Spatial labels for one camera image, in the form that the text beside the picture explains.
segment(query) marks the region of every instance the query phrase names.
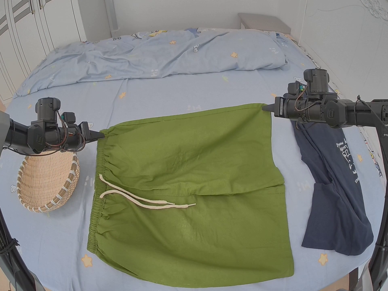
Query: folded blue quilt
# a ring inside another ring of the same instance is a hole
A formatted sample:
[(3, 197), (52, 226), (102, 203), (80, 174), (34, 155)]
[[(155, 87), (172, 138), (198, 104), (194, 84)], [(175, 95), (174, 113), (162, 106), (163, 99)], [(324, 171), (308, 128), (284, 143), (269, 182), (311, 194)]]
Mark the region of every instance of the folded blue quilt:
[(77, 82), (273, 69), (285, 64), (278, 44), (258, 30), (157, 31), (56, 48), (16, 95)]

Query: bed sheet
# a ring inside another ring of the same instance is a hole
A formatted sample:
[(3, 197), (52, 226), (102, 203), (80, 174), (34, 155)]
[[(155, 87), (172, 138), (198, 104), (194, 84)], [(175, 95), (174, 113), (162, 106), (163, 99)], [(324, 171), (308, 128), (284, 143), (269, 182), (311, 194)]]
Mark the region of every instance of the bed sheet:
[[(29, 124), (36, 119), (34, 105), (39, 98), (57, 97), (61, 100), (61, 112), (75, 112), (78, 123), (88, 121), (92, 129), (100, 130), (134, 119), (255, 102), (273, 103), (275, 95), (283, 95), (287, 91), (289, 82), (303, 77), (304, 69), (315, 67), (284, 35), (276, 34), (274, 40), (286, 57), (287, 68), (178, 74), (158, 79), (88, 81), (41, 89), (17, 97), (7, 112), (12, 119)], [(376, 239), (384, 188), (359, 130), (349, 127), (344, 129), (344, 133)], [(53, 291), (183, 290), (136, 279), (109, 267), (86, 250), (94, 193), (96, 145), (90, 143), (78, 153), (78, 185), (69, 201), (50, 213), (32, 213), (22, 207), (12, 185), (15, 185), (23, 157), (9, 150), (2, 153), (0, 206), (12, 237), (20, 243), (18, 250), (26, 265), (44, 286)], [(301, 161), (293, 128), (287, 119), (273, 117), (272, 152), (274, 163), (285, 179), (294, 275), (257, 284), (225, 287), (225, 290), (319, 290), (358, 267), (373, 252), (374, 245), (359, 256), (301, 247), (311, 209), (314, 179)], [(92, 261), (84, 263), (85, 257)]]

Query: navy blue t-shirt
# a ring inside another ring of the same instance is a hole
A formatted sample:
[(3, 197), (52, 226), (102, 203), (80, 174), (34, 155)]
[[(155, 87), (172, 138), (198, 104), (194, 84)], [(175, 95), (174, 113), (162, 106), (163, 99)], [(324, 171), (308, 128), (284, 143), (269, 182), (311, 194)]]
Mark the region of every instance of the navy blue t-shirt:
[(295, 121), (302, 161), (314, 179), (312, 208), (302, 246), (359, 255), (372, 243), (360, 180), (342, 129)]

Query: white headboard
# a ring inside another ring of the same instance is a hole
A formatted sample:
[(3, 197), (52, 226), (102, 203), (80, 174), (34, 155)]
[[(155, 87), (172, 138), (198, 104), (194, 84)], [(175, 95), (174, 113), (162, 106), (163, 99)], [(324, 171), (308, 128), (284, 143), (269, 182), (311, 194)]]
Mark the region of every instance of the white headboard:
[(300, 0), (291, 35), (348, 99), (388, 99), (388, 0)]

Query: white wardrobe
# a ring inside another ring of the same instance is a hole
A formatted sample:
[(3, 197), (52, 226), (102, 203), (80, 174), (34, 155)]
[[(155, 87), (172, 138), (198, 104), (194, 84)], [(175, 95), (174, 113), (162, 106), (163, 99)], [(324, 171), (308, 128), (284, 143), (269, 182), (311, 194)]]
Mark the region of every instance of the white wardrobe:
[(54, 48), (110, 36), (104, 0), (80, 4), (78, 0), (4, 0), (4, 4), (0, 0), (2, 102), (11, 101), (24, 79)]

